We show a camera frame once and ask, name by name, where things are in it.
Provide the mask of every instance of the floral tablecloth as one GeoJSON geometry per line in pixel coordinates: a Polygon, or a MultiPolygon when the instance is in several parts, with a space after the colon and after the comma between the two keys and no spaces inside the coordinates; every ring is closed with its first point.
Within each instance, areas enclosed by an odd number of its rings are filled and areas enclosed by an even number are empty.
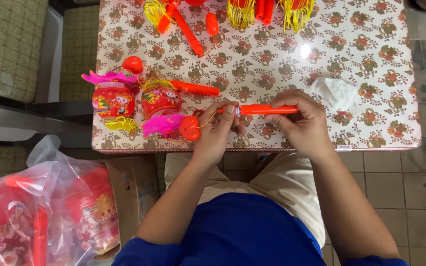
{"type": "MultiPolygon", "coordinates": [[[[355,104],[337,111],[321,95],[311,94],[327,111],[328,130],[338,150],[405,150],[419,145],[421,129],[402,0],[316,0],[311,19],[299,33],[283,32],[284,12],[277,9],[270,25],[256,21],[246,29],[228,26],[226,0],[210,0],[220,33],[213,50],[194,55],[176,25],[160,34],[145,19],[142,0],[102,0],[99,15],[97,72],[106,73],[136,55],[164,79],[177,79],[220,88],[219,97],[182,92],[182,113],[192,114],[212,102],[267,103],[288,89],[308,92],[319,76],[355,85],[355,104]]],[[[204,45],[206,11],[179,7],[204,45]]],[[[155,77],[145,69],[147,77],[155,77]]],[[[136,97],[138,124],[141,94],[136,97]]],[[[263,116],[242,116],[247,134],[229,135],[229,150],[291,150],[279,129],[263,116]]],[[[187,151],[195,143],[142,137],[142,129],[113,131],[93,118],[92,147],[100,152],[133,153],[187,151]]]]}

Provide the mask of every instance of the beige pants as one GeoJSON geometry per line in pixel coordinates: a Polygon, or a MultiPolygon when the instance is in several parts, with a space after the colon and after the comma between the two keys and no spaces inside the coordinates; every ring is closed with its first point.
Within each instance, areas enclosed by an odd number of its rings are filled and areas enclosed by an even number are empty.
{"type": "MultiPolygon", "coordinates": [[[[168,153],[165,162],[167,188],[192,159],[191,153],[168,153]]],[[[325,245],[321,217],[310,160],[300,153],[280,153],[249,184],[230,181],[217,166],[213,167],[198,204],[228,192],[266,196],[291,215],[299,218],[317,240],[325,245]]]]}

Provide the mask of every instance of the small label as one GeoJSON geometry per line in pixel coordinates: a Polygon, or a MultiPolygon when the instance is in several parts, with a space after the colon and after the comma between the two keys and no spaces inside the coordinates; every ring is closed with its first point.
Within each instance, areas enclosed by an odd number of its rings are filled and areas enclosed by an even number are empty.
{"type": "Polygon", "coordinates": [[[352,151],[353,146],[352,145],[337,145],[336,151],[352,151]]]}

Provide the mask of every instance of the blue shirt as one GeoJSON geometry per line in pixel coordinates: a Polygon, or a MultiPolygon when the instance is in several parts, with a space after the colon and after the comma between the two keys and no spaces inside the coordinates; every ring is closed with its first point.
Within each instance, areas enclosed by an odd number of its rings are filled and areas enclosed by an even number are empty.
{"type": "MultiPolygon", "coordinates": [[[[225,193],[195,209],[180,245],[134,238],[112,266],[296,265],[326,266],[320,247],[298,218],[267,197],[225,193]]],[[[369,256],[343,266],[408,266],[369,256]]]]}

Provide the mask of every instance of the cardboard box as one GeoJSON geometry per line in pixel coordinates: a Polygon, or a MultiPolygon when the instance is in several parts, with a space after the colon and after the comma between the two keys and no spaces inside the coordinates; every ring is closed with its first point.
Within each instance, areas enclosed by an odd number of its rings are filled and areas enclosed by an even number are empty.
{"type": "Polygon", "coordinates": [[[109,172],[115,195],[121,244],[95,260],[111,258],[129,241],[142,219],[159,199],[155,159],[153,154],[101,161],[109,172]]]}

